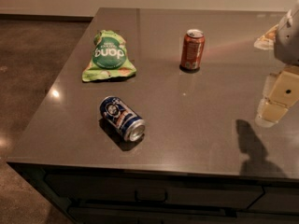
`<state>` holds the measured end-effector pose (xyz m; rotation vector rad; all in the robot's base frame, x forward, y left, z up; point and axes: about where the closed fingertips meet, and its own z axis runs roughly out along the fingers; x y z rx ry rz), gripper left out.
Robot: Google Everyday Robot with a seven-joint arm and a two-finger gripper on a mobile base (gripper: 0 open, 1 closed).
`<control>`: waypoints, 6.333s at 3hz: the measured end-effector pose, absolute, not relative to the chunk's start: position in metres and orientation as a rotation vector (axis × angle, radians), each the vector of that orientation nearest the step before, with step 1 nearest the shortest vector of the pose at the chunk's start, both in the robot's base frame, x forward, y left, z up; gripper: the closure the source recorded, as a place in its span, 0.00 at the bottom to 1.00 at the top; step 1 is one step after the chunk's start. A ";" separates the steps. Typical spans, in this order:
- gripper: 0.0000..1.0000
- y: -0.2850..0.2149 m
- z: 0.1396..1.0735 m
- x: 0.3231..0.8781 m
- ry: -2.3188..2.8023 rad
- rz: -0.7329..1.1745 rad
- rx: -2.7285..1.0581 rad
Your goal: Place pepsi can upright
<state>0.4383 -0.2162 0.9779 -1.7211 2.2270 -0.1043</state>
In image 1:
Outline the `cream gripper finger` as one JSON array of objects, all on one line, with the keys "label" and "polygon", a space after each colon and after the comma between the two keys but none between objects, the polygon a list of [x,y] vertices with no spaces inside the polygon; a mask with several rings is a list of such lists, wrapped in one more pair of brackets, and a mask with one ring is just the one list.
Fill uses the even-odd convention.
[{"label": "cream gripper finger", "polygon": [[269,74],[264,83],[263,98],[258,105],[256,124],[265,128],[274,126],[298,101],[298,66],[285,66],[278,74]]},{"label": "cream gripper finger", "polygon": [[277,31],[278,25],[271,27],[265,34],[256,39],[254,47],[261,50],[273,50]]}]

